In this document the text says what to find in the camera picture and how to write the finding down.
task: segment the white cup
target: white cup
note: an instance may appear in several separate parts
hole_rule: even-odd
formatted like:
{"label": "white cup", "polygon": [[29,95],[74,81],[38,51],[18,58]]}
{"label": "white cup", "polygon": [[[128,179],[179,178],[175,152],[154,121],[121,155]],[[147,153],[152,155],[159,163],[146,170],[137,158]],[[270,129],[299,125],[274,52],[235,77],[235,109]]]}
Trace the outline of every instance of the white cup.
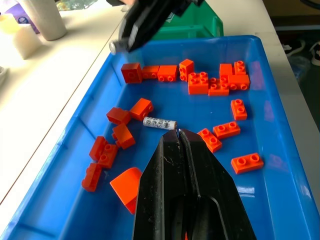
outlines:
{"label": "white cup", "polygon": [[67,33],[55,0],[17,1],[46,40],[53,41]]}

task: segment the orange 2x4 brick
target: orange 2x4 brick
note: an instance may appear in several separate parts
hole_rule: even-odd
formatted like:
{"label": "orange 2x4 brick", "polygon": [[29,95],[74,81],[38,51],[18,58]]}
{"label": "orange 2x4 brick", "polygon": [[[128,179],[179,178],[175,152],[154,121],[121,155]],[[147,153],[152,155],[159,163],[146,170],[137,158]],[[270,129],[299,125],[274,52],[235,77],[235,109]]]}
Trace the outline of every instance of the orange 2x4 brick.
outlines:
{"label": "orange 2x4 brick", "polygon": [[140,98],[140,100],[131,108],[130,114],[132,118],[143,121],[153,110],[154,106],[150,100]]}

